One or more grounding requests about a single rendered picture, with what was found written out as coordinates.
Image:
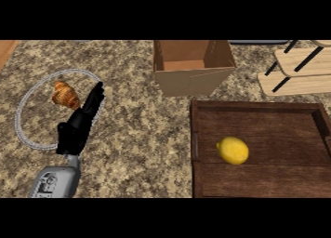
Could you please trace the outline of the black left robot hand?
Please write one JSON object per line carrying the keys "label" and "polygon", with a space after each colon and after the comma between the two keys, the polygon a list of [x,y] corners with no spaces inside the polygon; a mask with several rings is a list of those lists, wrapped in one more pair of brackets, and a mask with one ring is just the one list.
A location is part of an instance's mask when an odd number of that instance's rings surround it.
{"label": "black left robot hand", "polygon": [[79,108],[72,110],[69,119],[57,125],[57,154],[77,155],[80,153],[103,99],[103,83],[98,82],[89,90],[85,103],[80,103]]}

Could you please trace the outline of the yellow bell pepper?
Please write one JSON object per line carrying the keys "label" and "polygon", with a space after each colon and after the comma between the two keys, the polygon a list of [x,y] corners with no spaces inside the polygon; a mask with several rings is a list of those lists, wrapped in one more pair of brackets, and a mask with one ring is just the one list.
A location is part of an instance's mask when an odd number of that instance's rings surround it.
{"label": "yellow bell pepper", "polygon": [[249,150],[240,139],[222,137],[216,142],[216,151],[224,161],[231,165],[240,165],[246,161]]}

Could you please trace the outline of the dark wooden tray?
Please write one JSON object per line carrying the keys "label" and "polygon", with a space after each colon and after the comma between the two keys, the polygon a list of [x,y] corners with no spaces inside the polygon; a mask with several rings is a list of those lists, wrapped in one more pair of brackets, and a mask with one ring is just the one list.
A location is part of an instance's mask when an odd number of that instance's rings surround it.
{"label": "dark wooden tray", "polygon": [[[241,165],[218,155],[225,136],[247,146]],[[191,101],[190,153],[196,198],[331,198],[331,119],[318,103]]]}

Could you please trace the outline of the pale wooden tiered shelf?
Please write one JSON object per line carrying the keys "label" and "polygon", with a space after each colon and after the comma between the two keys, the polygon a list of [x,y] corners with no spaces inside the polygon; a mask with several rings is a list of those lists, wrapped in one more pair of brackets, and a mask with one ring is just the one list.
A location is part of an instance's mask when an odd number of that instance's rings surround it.
{"label": "pale wooden tiered shelf", "polygon": [[274,51],[274,62],[258,74],[262,93],[269,97],[331,93],[331,40]]}

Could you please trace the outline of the brown croissant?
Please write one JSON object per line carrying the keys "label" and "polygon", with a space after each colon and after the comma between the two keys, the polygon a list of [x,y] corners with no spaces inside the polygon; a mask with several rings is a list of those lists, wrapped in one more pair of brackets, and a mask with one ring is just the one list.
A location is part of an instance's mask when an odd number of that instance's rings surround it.
{"label": "brown croissant", "polygon": [[51,95],[51,101],[54,104],[66,106],[72,110],[76,110],[80,106],[76,92],[69,84],[63,81],[54,82],[54,93]]}

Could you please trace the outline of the open cardboard box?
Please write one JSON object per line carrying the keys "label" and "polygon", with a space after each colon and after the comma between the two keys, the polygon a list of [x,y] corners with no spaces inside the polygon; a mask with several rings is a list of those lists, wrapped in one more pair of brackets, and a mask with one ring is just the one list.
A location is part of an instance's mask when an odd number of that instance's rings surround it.
{"label": "open cardboard box", "polygon": [[166,97],[209,95],[234,70],[225,40],[153,41],[153,73]]}

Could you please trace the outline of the dark grey appliance edge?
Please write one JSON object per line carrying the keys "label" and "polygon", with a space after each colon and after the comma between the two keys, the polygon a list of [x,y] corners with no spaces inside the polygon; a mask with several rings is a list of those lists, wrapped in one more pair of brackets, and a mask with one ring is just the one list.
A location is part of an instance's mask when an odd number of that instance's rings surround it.
{"label": "dark grey appliance edge", "polygon": [[231,45],[283,45],[289,40],[228,40]]}

